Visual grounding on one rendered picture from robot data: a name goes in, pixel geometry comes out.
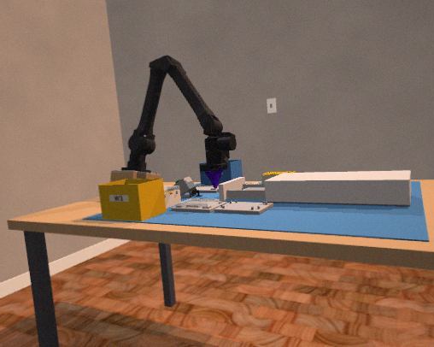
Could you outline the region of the dark blue open-top bin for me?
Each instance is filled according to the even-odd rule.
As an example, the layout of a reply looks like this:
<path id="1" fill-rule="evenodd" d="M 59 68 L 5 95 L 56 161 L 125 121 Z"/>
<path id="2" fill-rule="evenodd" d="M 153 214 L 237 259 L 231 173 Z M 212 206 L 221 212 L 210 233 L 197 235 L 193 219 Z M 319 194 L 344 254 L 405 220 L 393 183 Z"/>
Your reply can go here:
<path id="1" fill-rule="evenodd" d="M 228 160 L 227 168 L 228 169 L 223 170 L 218 185 L 232 179 L 243 177 L 242 160 Z M 200 177 L 201 185 L 212 185 L 210 179 L 206 175 L 206 172 L 200 171 Z"/>

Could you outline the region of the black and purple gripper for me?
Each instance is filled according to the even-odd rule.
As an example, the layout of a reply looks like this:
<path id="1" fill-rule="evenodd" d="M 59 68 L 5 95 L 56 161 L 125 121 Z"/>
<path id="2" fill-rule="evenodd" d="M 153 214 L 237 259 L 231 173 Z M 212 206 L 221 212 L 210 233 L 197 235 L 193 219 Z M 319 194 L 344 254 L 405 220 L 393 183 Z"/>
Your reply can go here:
<path id="1" fill-rule="evenodd" d="M 228 169 L 228 163 L 220 164 L 219 150 L 211 151 L 211 154 L 209 154 L 209 151 L 206 151 L 206 161 L 207 164 L 199 165 L 200 171 L 206 172 L 213 187 L 217 188 L 223 170 Z"/>

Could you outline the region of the blue bench mat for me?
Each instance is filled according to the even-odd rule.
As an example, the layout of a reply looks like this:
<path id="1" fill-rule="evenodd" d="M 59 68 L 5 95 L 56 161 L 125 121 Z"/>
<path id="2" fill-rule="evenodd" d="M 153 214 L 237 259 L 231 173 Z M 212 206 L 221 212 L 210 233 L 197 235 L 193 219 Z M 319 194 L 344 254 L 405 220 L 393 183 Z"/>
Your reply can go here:
<path id="1" fill-rule="evenodd" d="M 102 213 L 83 220 L 429 242 L 420 181 L 411 181 L 410 207 L 274 203 L 260 215 L 182 212 L 172 207 L 145 221 L 104 220 Z"/>

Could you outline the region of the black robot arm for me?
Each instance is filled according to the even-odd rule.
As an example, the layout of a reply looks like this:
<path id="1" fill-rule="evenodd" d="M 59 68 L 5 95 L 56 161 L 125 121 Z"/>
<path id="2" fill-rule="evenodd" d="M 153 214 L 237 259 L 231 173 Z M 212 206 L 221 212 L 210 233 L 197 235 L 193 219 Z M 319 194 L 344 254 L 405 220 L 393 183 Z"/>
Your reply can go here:
<path id="1" fill-rule="evenodd" d="M 121 168 L 121 171 L 135 170 L 146 173 L 151 172 L 150 170 L 146 170 L 147 162 L 145 162 L 145 156 L 153 153 L 155 150 L 153 125 L 161 95 L 161 88 L 167 74 L 173 79 L 192 107 L 203 128 L 203 134 L 209 136 L 204 139 L 205 150 L 209 151 L 209 154 L 211 154 L 211 151 L 219 150 L 220 164 L 228 163 L 228 159 L 230 158 L 229 150 L 235 150 L 237 146 L 235 134 L 222 132 L 222 123 L 203 101 L 195 86 L 187 77 L 186 71 L 182 68 L 181 63 L 171 56 L 163 56 L 150 62 L 149 68 L 150 81 L 144 100 L 141 119 L 137 129 L 133 131 L 133 135 L 128 141 L 131 154 L 127 162 L 127 168 Z M 144 137 L 144 135 L 146 135 L 146 137 Z"/>

